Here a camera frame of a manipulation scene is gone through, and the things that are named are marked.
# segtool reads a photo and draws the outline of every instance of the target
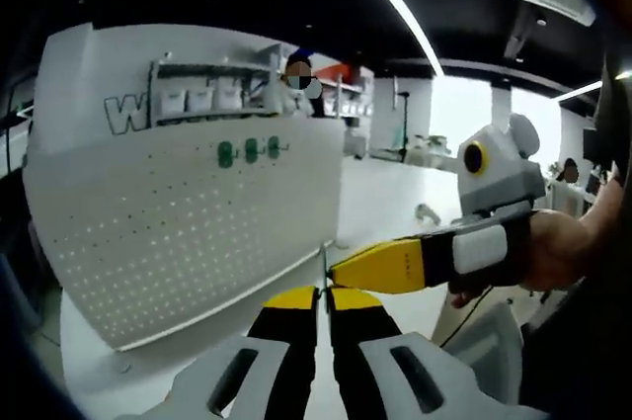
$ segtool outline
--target black ceiling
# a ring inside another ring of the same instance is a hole
[[[37,63],[50,33],[91,21],[98,28],[138,23],[216,26],[308,46],[341,60],[362,63],[378,75],[430,73],[427,66],[388,64],[392,58],[424,55],[387,0],[3,1],[12,13],[3,14],[8,21],[1,41],[2,55],[7,57],[14,51],[13,71]],[[586,28],[518,0],[405,1],[440,58],[508,66],[570,88],[599,78],[602,43],[596,26]],[[547,26],[535,26],[537,18],[545,18]],[[512,34],[523,38],[518,54],[522,63],[516,62],[513,54],[509,54],[510,59],[504,57],[508,56]],[[473,72],[446,70],[465,75]],[[517,84],[533,87],[528,82]],[[550,89],[534,90],[556,94]],[[580,100],[567,105],[579,113],[591,110]]]

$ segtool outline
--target white table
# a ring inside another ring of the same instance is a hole
[[[459,217],[456,175],[373,159],[346,158],[339,245],[349,248],[330,248],[330,263],[364,245],[425,230],[415,218],[419,203],[431,206],[442,223]],[[174,376],[201,353],[230,335],[245,334],[267,299],[293,287],[322,283],[321,260],[306,262],[206,320],[124,353],[109,348],[64,294],[60,340],[68,392],[90,419],[110,420],[124,413],[144,412],[165,398]],[[403,332],[419,331],[430,338],[446,293],[446,286],[441,286],[415,294],[378,297]],[[305,418],[346,419],[333,376],[328,322],[323,309],[318,336],[316,379]]]

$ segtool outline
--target shelf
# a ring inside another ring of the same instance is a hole
[[[210,110],[203,112],[182,112],[170,116],[161,116],[155,120],[155,126],[163,123],[174,123],[192,119],[208,119],[213,117],[249,117],[249,116],[273,116],[276,112],[268,109],[239,109],[239,110]]]
[[[334,89],[338,89],[338,83],[336,81],[332,81],[331,79],[319,79],[323,86],[332,87]],[[355,94],[363,94],[364,91],[357,86],[352,86],[351,84],[341,83],[340,88],[343,91],[353,92]]]
[[[259,64],[225,63],[225,64],[184,64],[167,62],[158,64],[156,77],[170,79],[174,77],[261,77],[268,78],[271,69]]]

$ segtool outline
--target person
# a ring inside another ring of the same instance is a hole
[[[573,158],[567,158],[564,162],[564,169],[557,175],[555,181],[565,181],[571,185],[577,183],[580,178],[580,172],[577,167],[577,163]]]
[[[557,313],[524,338],[520,403],[553,418],[615,418],[628,409],[632,368],[632,0],[590,0],[606,35],[594,123],[614,161],[612,178],[580,219],[541,210],[511,273],[475,273],[449,284],[463,307],[487,286],[534,291],[581,282]]]
[[[285,71],[278,84],[277,98],[280,100],[282,113],[313,118],[325,117],[322,92],[318,89],[312,92],[312,88],[318,84],[312,76],[312,63],[306,53],[299,49],[291,54],[287,58]]]

